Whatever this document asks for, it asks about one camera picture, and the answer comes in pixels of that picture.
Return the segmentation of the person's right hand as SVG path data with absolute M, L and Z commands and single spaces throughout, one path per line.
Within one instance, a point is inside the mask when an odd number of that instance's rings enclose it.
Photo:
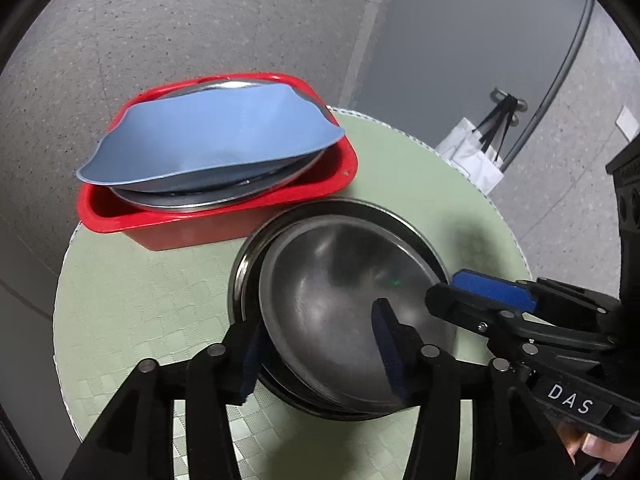
M 602 460 L 601 472 L 607 477 L 611 477 L 620 466 L 639 434 L 636 432 L 624 442 L 613 443 L 594 434 L 587 434 L 565 422 L 560 422 L 556 431 L 572 460 L 575 460 L 578 452 Z

